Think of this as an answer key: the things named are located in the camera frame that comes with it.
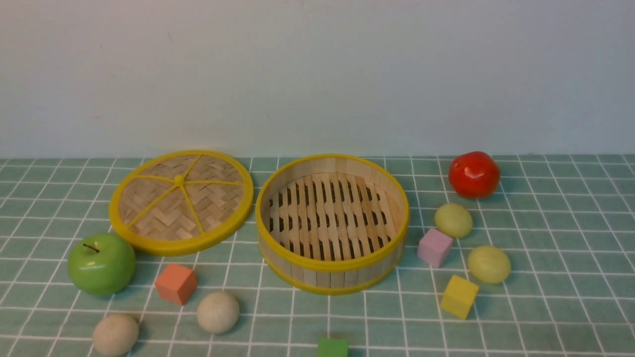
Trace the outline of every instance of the ball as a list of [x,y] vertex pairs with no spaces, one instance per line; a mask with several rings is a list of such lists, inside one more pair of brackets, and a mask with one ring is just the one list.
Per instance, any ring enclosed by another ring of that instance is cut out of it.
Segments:
[[229,331],[238,321],[240,306],[228,292],[207,295],[196,310],[196,319],[201,328],[212,334]]
[[121,356],[139,338],[139,324],[130,315],[110,314],[93,331],[93,345],[104,356]]
[[434,214],[434,224],[439,232],[455,238],[463,238],[472,231],[472,216],[463,206],[446,203]]
[[474,277],[487,284],[502,283],[512,270],[507,254],[491,245],[479,246],[471,251],[467,267]]

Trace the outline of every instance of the yellow-green ball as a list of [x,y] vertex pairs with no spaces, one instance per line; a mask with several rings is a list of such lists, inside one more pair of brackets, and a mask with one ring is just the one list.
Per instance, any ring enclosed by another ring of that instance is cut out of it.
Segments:
[[446,203],[434,214],[434,224],[439,232],[455,238],[470,234],[474,221],[470,212],[456,203]]
[[501,249],[483,245],[470,252],[467,267],[475,278],[487,284],[505,281],[512,270],[509,257]]

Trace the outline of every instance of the yellow spoke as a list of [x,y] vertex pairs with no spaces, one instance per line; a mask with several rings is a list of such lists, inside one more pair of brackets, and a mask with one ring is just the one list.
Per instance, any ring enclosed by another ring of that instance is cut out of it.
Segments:
[[165,181],[165,182],[171,182],[174,183],[174,180],[171,178],[167,178],[167,177],[163,177],[163,176],[147,176],[147,175],[137,175],[135,176],[135,178],[137,179],[148,179],[148,180],[159,180],[159,181]]
[[170,192],[174,191],[178,186],[174,185],[172,186],[170,189],[168,189],[167,191],[165,191],[162,195],[160,195],[159,197],[157,197],[154,201],[152,201],[151,204],[149,204],[147,207],[144,208],[144,210],[142,210],[136,217],[135,219],[133,219],[129,224],[128,224],[128,228],[132,227],[133,224],[137,223],[137,221],[139,219],[141,219],[141,217],[143,217],[146,213],[150,212],[150,210],[152,208],[154,208],[154,206],[157,205],[157,203],[159,203],[159,201],[161,201],[163,198],[165,198],[165,196],[169,195]]
[[201,234],[203,234],[205,231],[203,230],[203,225],[201,224],[201,220],[199,220],[198,215],[196,214],[196,209],[194,209],[194,205],[192,204],[192,200],[190,200],[190,196],[188,196],[187,191],[185,190],[185,187],[181,186],[181,191],[183,192],[183,196],[185,197],[185,200],[187,201],[187,205],[190,206],[190,210],[192,211],[192,215],[194,216],[194,220],[196,221],[196,225],[198,226],[199,230],[201,231]]
[[189,174],[190,171],[192,171],[192,169],[194,168],[194,165],[196,165],[196,163],[203,157],[203,155],[199,155],[196,157],[196,159],[194,159],[194,162],[190,165],[190,167],[187,168],[187,170],[185,171],[185,173],[183,174],[183,178],[186,178]]
[[229,182],[229,181],[185,181],[186,185],[229,185],[229,186],[242,186],[242,182]]

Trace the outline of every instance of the yellow cube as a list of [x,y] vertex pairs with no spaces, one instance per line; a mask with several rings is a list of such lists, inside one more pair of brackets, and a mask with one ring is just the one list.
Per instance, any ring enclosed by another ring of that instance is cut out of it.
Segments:
[[465,320],[472,309],[479,287],[458,275],[453,275],[441,298],[441,309]]

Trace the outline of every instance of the bamboo steamer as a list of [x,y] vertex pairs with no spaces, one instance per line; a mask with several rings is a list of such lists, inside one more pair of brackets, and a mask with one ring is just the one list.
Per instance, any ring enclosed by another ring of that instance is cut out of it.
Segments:
[[240,162],[220,152],[179,151],[128,174],[112,195],[109,216],[135,249],[185,255],[235,232],[252,201],[253,182]]
[[269,267],[289,284],[325,295],[358,292],[390,275],[409,218],[393,176],[341,154],[288,163],[256,202],[258,244]]

